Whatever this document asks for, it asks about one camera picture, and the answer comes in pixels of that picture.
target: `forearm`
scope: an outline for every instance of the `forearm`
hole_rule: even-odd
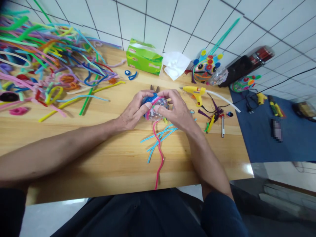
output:
[[[195,124],[186,131],[186,135],[190,144],[192,163],[202,185],[206,184],[208,190],[215,189],[233,199],[225,170],[199,126]]]
[[[118,133],[116,119],[45,138],[0,157],[0,181],[41,177],[71,162]]]

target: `person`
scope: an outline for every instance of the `person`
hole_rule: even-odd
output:
[[[105,123],[45,138],[0,157],[1,236],[19,236],[28,182],[50,174],[110,137],[133,129],[152,107],[138,92],[124,112]],[[52,236],[248,236],[228,178],[176,90],[160,91],[172,110],[155,110],[185,132],[204,204],[197,222],[174,189],[95,197]]]

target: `tissue box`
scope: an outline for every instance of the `tissue box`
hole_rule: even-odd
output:
[[[126,51],[127,65],[155,75],[162,69],[163,57],[151,44],[131,39]]]

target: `finger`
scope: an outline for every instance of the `finger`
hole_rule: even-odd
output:
[[[150,102],[144,103],[139,110],[134,114],[134,117],[140,119],[144,114],[148,112],[148,110],[152,107]]]
[[[154,110],[161,114],[163,117],[167,118],[169,120],[169,118],[172,115],[172,112],[168,109],[166,109],[165,107],[161,106],[161,105],[155,105]]]
[[[137,109],[140,108],[143,99],[144,99],[145,97],[147,97],[147,96],[148,96],[148,97],[153,97],[154,94],[151,92],[151,90],[145,90],[145,91],[139,91],[139,92],[134,96],[134,98],[133,98],[133,103],[135,104],[135,107],[136,107]]]
[[[180,96],[177,90],[164,90],[157,93],[157,96],[164,96],[166,99],[175,99],[176,97]]]

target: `white tissue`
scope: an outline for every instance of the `white tissue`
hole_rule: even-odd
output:
[[[191,62],[190,59],[179,52],[164,53],[163,56],[162,64],[166,66],[165,72],[174,81],[184,73]]]

